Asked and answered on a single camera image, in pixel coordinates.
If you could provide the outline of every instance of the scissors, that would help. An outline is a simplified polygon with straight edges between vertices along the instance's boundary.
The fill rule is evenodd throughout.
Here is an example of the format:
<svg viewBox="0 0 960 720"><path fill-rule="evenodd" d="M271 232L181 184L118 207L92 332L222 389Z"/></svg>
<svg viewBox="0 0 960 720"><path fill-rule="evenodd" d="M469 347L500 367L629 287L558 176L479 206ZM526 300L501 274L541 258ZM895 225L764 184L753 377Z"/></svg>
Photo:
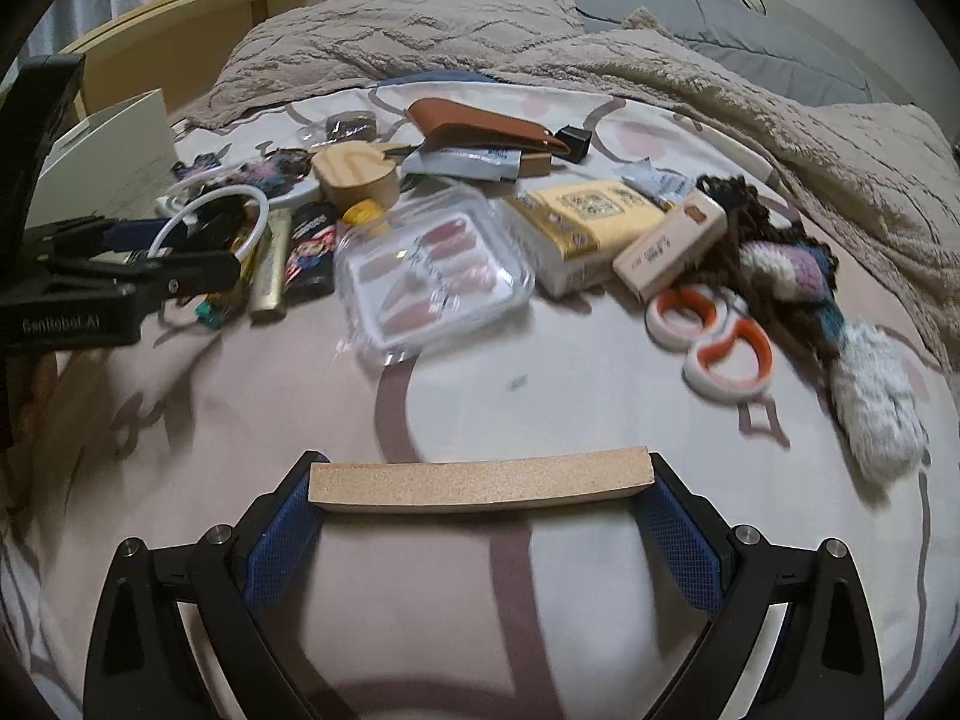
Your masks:
<svg viewBox="0 0 960 720"><path fill-rule="evenodd" d="M700 327L682 327L669 322L670 311L688 309L697 314ZM665 290L647 306L647 329L656 343L674 352L686 352L683 376L690 389L718 403L744 403L759 396L774 373L770 338L747 316L747 303L729 290L714 292L701 285ZM757 375L728 379L710 370L710 365L733 349L738 338L750 344L757 356Z"/></svg>

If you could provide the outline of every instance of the wooden headboard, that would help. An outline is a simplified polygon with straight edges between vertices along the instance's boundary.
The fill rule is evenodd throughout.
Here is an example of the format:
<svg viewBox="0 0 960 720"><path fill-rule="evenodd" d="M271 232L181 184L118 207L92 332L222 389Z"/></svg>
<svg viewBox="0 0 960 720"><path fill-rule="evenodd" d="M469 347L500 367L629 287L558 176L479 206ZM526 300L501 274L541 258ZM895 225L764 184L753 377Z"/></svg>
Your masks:
<svg viewBox="0 0 960 720"><path fill-rule="evenodd" d="M167 112L203 95L251 28L277 13L323 0L154 0L64 49L86 55L78 116L163 90Z"/></svg>

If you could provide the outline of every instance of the clear plastic container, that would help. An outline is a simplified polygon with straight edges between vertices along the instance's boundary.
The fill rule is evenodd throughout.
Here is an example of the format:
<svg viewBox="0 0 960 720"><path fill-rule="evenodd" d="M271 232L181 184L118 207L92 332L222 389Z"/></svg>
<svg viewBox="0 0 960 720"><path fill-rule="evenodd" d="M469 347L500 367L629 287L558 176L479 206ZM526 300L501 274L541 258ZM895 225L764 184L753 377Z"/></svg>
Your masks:
<svg viewBox="0 0 960 720"><path fill-rule="evenodd" d="M534 288L496 210L467 186L354 227L335 269L353 339L383 365L495 322Z"/></svg>

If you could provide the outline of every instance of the gray pillow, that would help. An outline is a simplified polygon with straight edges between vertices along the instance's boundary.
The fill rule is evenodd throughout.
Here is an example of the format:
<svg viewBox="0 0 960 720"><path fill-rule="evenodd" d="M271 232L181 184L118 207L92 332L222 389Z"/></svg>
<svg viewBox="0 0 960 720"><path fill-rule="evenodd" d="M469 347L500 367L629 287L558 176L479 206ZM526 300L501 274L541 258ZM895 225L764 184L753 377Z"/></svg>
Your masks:
<svg viewBox="0 0 960 720"><path fill-rule="evenodd" d="M888 103L844 57L730 0L575 0L587 32L617 28L646 8L679 42L748 81L804 105Z"/></svg>

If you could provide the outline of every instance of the brown leather case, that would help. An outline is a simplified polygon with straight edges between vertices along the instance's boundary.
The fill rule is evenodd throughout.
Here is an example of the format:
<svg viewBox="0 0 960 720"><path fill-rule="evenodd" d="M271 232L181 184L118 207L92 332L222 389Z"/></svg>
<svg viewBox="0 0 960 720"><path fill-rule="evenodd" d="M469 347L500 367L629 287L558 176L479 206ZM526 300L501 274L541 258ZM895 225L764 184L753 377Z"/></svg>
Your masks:
<svg viewBox="0 0 960 720"><path fill-rule="evenodd" d="M527 151L570 153L569 147L536 122L504 116L442 98L423 98L407 108L407 116L424 134L426 148L489 146Z"/></svg>

